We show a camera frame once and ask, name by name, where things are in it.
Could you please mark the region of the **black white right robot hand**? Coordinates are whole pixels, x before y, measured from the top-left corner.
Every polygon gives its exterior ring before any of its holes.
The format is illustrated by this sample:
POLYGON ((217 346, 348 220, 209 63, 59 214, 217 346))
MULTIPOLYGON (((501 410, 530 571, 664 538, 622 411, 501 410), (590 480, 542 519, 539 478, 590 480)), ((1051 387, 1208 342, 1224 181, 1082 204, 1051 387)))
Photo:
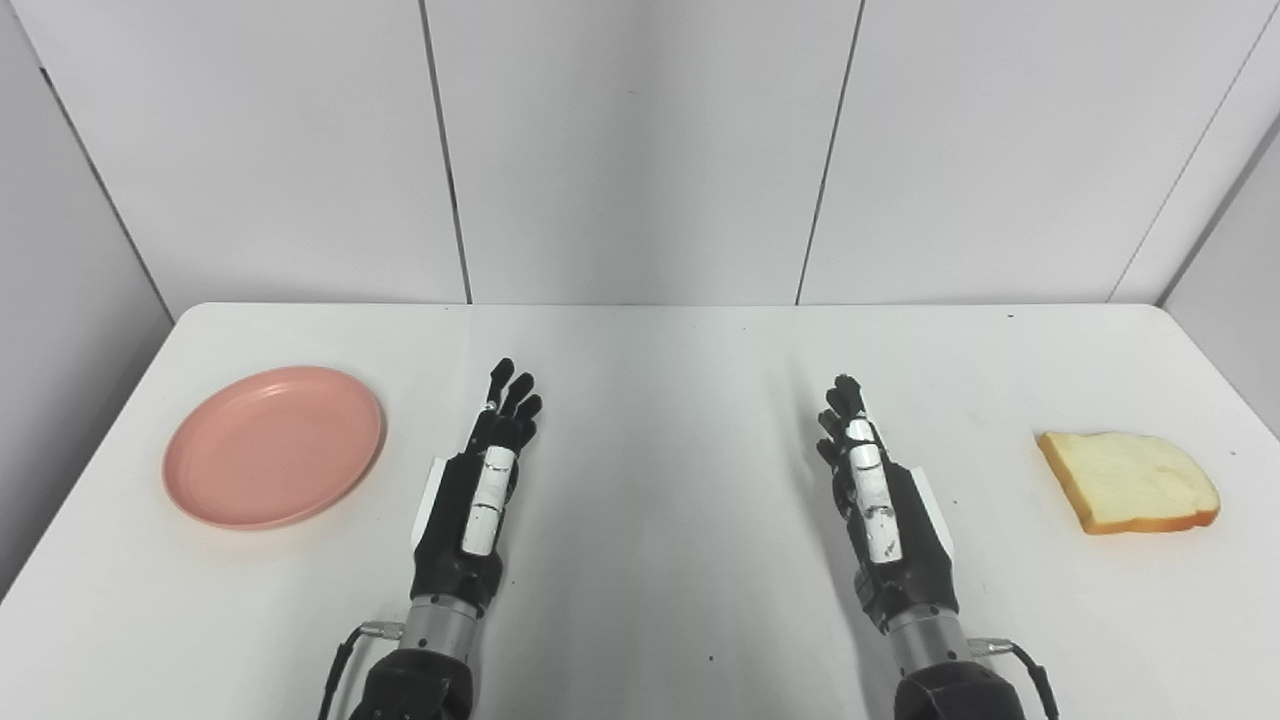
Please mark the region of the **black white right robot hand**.
POLYGON ((852 377, 837 375, 826 402, 818 421, 827 436, 815 447, 858 559, 861 610, 882 633, 916 606, 956 612, 950 539, 932 488, 891 459, 852 377))

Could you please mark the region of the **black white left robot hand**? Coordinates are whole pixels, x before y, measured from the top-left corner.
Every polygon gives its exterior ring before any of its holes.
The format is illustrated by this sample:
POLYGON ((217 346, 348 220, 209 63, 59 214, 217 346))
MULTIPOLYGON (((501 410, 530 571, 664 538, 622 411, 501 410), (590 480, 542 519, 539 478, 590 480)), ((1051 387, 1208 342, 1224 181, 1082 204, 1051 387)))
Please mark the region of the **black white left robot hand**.
POLYGON ((506 507, 543 407, 534 386, 532 374, 516 372, 509 357, 492 369, 485 404, 465 447, 445 461, 416 543, 411 600, 453 598, 484 616, 495 598, 504 571, 498 539, 506 507))

